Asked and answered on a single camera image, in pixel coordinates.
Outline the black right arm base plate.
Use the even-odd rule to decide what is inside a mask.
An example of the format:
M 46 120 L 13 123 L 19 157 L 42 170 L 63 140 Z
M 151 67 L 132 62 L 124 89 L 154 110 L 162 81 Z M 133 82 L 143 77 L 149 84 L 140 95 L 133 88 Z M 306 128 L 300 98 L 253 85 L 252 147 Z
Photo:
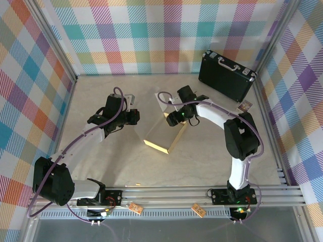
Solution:
M 211 189 L 213 205 L 256 205 L 257 198 L 254 189 L 250 189 L 242 196 L 235 198 L 228 189 Z

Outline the small picture card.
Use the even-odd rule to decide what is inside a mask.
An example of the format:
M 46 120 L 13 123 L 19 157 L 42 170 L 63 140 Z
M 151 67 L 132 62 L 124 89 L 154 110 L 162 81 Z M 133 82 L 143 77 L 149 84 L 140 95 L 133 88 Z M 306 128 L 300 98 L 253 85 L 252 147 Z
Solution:
M 243 100 L 237 107 L 237 110 L 240 112 L 247 112 L 250 110 L 250 108 L 253 106 L 253 104 L 247 100 Z

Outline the aluminium frame post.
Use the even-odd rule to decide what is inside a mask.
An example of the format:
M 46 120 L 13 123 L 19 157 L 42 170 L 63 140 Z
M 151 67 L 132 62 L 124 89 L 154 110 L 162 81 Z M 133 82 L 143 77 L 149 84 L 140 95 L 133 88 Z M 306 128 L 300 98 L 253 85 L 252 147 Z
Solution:
M 275 46 L 280 41 L 293 15 L 298 10 L 302 0 L 284 0 L 281 9 L 277 14 L 277 20 L 272 25 L 269 36 L 266 37 L 264 46 L 260 49 L 255 63 L 255 71 L 260 76 L 261 71 L 265 68 L 267 62 L 272 56 Z
M 49 45 L 53 48 L 57 58 L 61 62 L 63 68 L 67 72 L 68 76 L 73 80 L 74 83 L 77 82 L 77 75 L 74 71 L 71 63 L 69 62 L 63 48 L 61 47 L 58 39 L 56 38 L 49 22 L 47 21 L 43 11 L 41 10 L 38 2 L 36 0 L 23 0 L 31 12 L 32 16 L 35 18 L 35 21 L 39 25 L 43 35 L 47 39 Z

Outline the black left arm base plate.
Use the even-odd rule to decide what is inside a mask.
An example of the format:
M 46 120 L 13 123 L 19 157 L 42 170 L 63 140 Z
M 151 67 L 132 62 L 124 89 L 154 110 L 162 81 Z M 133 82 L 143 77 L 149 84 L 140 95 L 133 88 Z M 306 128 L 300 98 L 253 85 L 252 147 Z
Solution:
M 120 206 L 121 200 L 122 190 L 104 190 L 94 198 L 78 199 L 77 206 Z

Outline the aluminium front frame rail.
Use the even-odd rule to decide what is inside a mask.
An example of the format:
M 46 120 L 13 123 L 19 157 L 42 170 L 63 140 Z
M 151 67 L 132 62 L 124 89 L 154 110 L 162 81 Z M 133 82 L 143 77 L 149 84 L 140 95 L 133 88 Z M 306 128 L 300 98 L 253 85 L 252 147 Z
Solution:
M 246 208 L 256 207 L 257 205 L 265 207 L 290 207 L 304 206 L 305 199 L 298 186 L 275 185 L 261 186 L 255 190 L 256 205 L 213 205 L 211 200 L 211 189 L 226 189 L 226 187 L 210 186 L 165 186 L 165 187 L 107 187 L 105 190 L 122 190 L 121 205 L 117 208 L 128 208 L 131 203 L 148 208 L 190 208 L 197 203 L 203 208 L 211 207 L 229 207 Z M 67 204 L 72 207 L 80 208 L 103 208 L 106 206 L 77 206 L 77 200 L 70 200 Z M 39 196 L 35 200 L 35 206 L 50 202 Z

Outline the aluminium side rail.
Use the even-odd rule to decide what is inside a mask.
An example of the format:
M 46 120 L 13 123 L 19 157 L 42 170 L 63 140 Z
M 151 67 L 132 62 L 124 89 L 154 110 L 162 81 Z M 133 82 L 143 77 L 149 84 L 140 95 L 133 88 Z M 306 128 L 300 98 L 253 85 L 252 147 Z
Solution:
M 52 156 L 59 150 L 76 84 L 77 79 L 72 79 L 67 88 L 65 88 L 63 84 L 60 84 L 58 93 L 54 98 L 54 107 L 57 109 L 59 116 L 53 131 L 54 140 L 51 141 L 48 152 L 45 155 L 45 158 L 48 158 L 49 160 L 52 160 Z
M 276 162 L 278 171 L 281 171 L 283 173 L 282 178 L 285 179 L 284 184 L 287 186 L 290 186 L 291 180 L 289 178 L 288 172 L 287 172 L 285 164 L 283 162 L 283 158 L 282 158 L 282 155 L 280 152 L 279 145 L 276 141 L 274 129 L 273 129 L 273 126 L 272 126 L 272 123 L 270 120 L 270 116 L 269 116 L 267 108 L 266 108 L 265 99 L 264 99 L 262 92 L 261 92 L 259 79 L 254 81 L 253 89 L 254 89 L 254 94 L 255 94 L 259 109 L 260 109 L 261 117 L 264 122 L 268 143 L 269 143 L 270 149 L 272 151 L 272 154 L 274 156 L 274 160 Z

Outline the orange circuit board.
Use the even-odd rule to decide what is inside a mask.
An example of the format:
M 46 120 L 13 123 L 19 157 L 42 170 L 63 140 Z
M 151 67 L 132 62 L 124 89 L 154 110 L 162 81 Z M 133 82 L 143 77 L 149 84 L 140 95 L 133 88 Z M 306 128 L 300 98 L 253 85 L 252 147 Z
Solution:
M 206 211 L 197 203 L 194 203 L 191 209 L 200 217 L 203 218 L 206 215 Z
M 135 203 L 131 203 L 128 206 L 128 209 L 136 214 L 141 214 L 143 212 L 143 207 L 141 207 L 140 205 L 137 205 Z

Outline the grey metal front panel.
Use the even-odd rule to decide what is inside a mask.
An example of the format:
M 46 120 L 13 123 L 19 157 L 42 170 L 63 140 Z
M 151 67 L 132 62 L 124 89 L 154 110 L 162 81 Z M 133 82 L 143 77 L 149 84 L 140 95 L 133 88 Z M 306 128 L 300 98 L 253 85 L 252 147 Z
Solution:
M 291 219 L 39 219 L 19 242 L 304 242 Z

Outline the cardboard paper box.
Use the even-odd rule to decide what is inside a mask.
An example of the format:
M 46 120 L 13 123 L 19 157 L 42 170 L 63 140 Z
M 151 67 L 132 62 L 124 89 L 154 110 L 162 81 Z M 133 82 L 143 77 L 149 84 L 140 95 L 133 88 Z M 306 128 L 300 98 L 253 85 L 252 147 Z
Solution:
M 140 120 L 134 128 L 138 137 L 145 145 L 169 154 L 184 133 L 188 123 L 169 126 L 167 116 L 175 109 L 161 103 L 154 89 L 150 90 L 136 107 L 140 112 Z

